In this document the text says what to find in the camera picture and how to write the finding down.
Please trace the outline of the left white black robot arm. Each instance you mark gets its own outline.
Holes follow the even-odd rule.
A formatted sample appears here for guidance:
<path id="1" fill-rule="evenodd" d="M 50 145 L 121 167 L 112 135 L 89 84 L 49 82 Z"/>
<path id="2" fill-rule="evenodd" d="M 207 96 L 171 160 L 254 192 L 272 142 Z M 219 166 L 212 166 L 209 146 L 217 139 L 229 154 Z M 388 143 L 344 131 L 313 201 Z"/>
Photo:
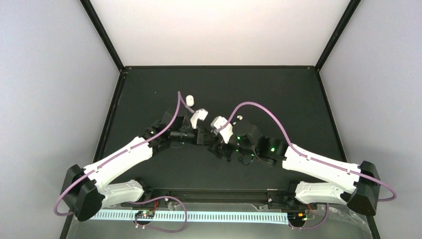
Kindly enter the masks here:
<path id="1" fill-rule="evenodd" d="M 200 126 L 199 122 L 207 115 L 204 109 L 195 111 L 190 118 L 165 114 L 109 156 L 84 167 L 78 164 L 71 166 L 65 174 L 58 201 L 63 201 L 69 207 L 69 214 L 80 222 L 92 218 L 103 208 L 138 201 L 145 193 L 139 181 L 113 181 L 132 167 L 168 149 L 174 141 L 213 145 L 227 120 L 216 117 L 210 126 Z"/>

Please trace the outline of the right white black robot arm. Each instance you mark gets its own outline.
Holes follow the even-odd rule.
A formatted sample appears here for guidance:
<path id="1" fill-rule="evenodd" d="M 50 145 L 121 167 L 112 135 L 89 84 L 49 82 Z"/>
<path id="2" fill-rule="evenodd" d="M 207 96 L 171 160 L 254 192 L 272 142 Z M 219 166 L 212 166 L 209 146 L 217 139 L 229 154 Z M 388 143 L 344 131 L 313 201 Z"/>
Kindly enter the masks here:
<path id="1" fill-rule="evenodd" d="M 226 118 L 218 116 L 211 123 L 211 131 L 218 139 L 210 151 L 219 158 L 231 159 L 238 153 L 239 161 L 246 166 L 257 160 L 321 180 L 319 183 L 290 182 L 290 190 L 283 195 L 287 207 L 340 204 L 365 216 L 376 215 L 381 185 L 373 163 L 341 162 L 295 144 L 288 145 L 283 139 L 265 137 L 257 126 L 246 120 L 230 124 Z"/>

